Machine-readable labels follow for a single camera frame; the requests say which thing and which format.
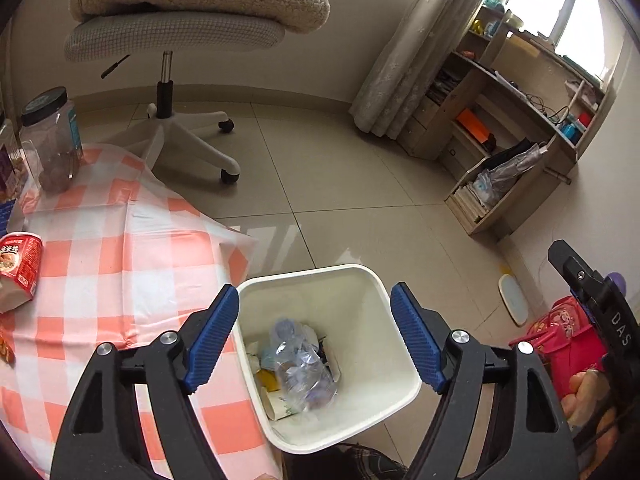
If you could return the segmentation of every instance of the black lid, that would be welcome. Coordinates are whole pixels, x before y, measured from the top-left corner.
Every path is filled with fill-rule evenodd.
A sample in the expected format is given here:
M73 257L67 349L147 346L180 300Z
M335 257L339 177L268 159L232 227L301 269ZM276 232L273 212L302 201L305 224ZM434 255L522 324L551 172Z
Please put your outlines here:
M66 88L56 86L32 99L22 110L22 126L31 126L62 108L67 101Z

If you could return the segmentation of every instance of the metal bolt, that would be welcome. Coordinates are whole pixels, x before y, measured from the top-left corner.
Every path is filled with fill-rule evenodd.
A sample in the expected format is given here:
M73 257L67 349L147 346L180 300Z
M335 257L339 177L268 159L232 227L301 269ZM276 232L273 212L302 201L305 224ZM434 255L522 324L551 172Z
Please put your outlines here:
M469 342L469 334L464 330L456 330L453 334L451 334L451 338L456 343L468 343Z
M518 343L518 350L520 350L523 354L533 354L533 346L531 346L531 343L527 341L520 341Z
M163 345L172 345L178 341L178 335L175 332L165 332L160 336L160 342Z
M98 355L107 355L113 349L111 343L102 343L98 346Z

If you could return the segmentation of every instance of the white chair base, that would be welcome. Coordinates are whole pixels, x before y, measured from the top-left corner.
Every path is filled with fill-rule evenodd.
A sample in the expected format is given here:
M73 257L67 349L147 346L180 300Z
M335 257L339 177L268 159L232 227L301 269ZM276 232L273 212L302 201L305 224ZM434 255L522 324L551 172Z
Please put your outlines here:
M111 144L118 146L132 146L144 140L148 140L142 159L152 170L164 143L171 139L186 153L208 162L216 168L220 168L221 178L225 184L232 184L240 175L240 166L235 159L196 136L191 129L203 126L218 126L218 123L228 121L225 112L212 112L208 114L172 114L167 119L156 117L156 105L150 104L146 113L148 119L131 126L127 130L110 138Z

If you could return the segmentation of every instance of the gray chair cushion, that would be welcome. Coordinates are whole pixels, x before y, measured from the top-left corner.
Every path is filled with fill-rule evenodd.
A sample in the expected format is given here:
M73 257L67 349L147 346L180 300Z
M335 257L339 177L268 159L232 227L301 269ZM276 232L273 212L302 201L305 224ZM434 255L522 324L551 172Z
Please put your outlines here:
M201 47L213 50L271 48L284 38L277 22L216 12L146 12L93 18L66 38L69 61L91 61L137 52Z

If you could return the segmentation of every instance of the curtain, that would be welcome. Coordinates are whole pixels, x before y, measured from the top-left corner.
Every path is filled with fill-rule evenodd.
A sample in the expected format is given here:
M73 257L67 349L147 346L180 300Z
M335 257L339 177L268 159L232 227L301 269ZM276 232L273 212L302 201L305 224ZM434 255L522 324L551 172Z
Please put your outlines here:
M414 0L351 105L360 130L398 137L482 1Z

